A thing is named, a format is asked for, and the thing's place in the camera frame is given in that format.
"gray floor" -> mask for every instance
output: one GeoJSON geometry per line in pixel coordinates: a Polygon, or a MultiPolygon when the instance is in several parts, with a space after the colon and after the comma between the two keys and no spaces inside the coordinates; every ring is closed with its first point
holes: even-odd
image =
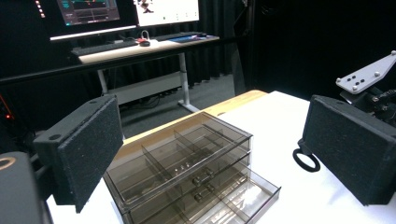
{"type": "MultiPolygon", "coordinates": [[[[190,88],[190,102],[198,109],[204,109],[234,97],[233,76],[211,78],[190,88]]],[[[121,105],[120,117],[126,138],[143,133],[174,119],[190,114],[177,104],[183,98],[181,89],[161,97],[151,97],[142,104],[121,105]]]]}

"desk leg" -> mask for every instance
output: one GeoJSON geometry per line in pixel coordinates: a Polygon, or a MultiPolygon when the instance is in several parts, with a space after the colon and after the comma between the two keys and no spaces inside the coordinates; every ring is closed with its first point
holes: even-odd
{"type": "Polygon", "coordinates": [[[103,70],[97,70],[97,73],[99,76],[100,84],[102,86],[102,94],[107,95],[108,89],[107,89],[107,84],[106,84],[106,80],[105,80],[105,75],[103,75],[103,70]]]}
{"type": "Polygon", "coordinates": [[[199,109],[190,104],[189,83],[187,82],[186,58],[184,57],[184,53],[178,54],[178,61],[180,64],[181,89],[183,90],[183,100],[178,101],[178,103],[191,112],[197,112],[199,109]]]}

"black rubber band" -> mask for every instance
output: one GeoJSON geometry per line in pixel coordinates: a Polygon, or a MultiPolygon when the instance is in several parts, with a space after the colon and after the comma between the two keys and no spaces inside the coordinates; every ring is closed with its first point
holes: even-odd
{"type": "Polygon", "coordinates": [[[301,168],[305,169],[307,172],[310,172],[310,173],[314,173],[314,172],[317,172],[320,170],[320,163],[314,155],[312,155],[312,154],[305,155],[309,159],[311,159],[311,161],[315,164],[315,167],[312,167],[312,166],[305,164],[303,161],[301,161],[300,158],[297,156],[297,154],[303,154],[303,155],[305,155],[305,154],[303,153],[303,151],[300,148],[297,148],[293,151],[293,158],[297,162],[297,164],[299,164],[301,166],[301,168]]]}

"storage box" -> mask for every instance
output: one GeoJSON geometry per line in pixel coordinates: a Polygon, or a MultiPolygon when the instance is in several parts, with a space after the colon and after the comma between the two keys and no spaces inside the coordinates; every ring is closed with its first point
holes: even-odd
{"type": "Polygon", "coordinates": [[[256,221],[279,188],[249,170],[251,136],[202,112],[125,145],[104,176],[123,221],[256,221]]]}

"monitor screen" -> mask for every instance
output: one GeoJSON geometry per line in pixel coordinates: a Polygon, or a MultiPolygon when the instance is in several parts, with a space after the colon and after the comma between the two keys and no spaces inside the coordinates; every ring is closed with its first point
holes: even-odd
{"type": "Polygon", "coordinates": [[[137,25],[128,0],[35,0],[51,41],[124,31],[137,25]]]}
{"type": "Polygon", "coordinates": [[[199,20],[198,0],[132,0],[139,26],[199,20]]]}

